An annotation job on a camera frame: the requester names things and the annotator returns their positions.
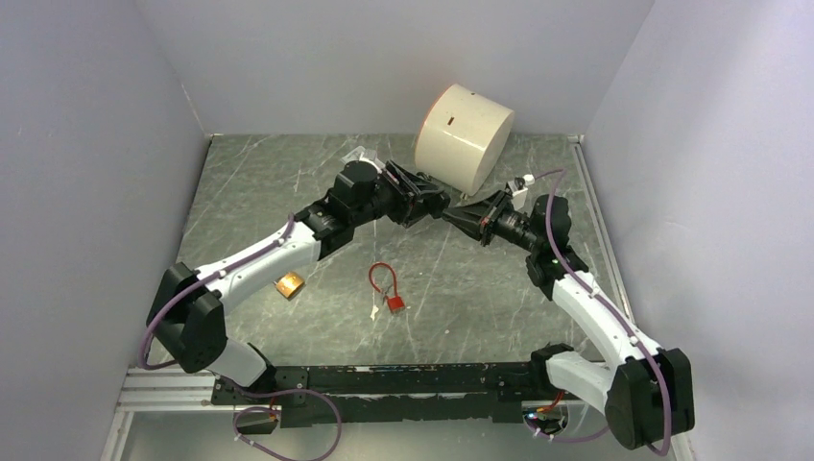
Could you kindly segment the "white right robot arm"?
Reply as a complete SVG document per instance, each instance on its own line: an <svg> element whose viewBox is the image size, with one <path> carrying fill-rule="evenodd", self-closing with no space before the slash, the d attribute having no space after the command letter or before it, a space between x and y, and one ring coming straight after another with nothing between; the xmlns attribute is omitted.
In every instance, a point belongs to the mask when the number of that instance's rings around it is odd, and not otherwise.
<svg viewBox="0 0 814 461"><path fill-rule="evenodd" d="M532 355L528 386L539 398L570 393L606 419L626 449L667 449L670 439L695 426L691 364L680 349L667 350L636 327L598 286L569 244L568 201L538 197L528 213L514 209L498 191L468 206L445 210L442 218L487 246L501 238L527 251L530 281L577 323L603 361L592 362L572 348L546 346Z"/></svg>

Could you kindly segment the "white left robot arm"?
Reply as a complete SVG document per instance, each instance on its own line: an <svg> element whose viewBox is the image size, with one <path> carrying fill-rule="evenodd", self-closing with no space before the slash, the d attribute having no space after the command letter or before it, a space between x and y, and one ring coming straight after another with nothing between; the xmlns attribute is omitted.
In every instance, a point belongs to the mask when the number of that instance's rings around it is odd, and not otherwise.
<svg viewBox="0 0 814 461"><path fill-rule="evenodd" d="M393 161L352 160L319 200L288 216L276 232L235 255L197 269L179 262L163 274L137 356L149 370L158 341L186 373L201 370L236 384L251 403L270 398L276 368L257 348L228 338L226 316L256 291L332 255L357 228L382 217L409 228L439 218L449 195Z"/></svg>

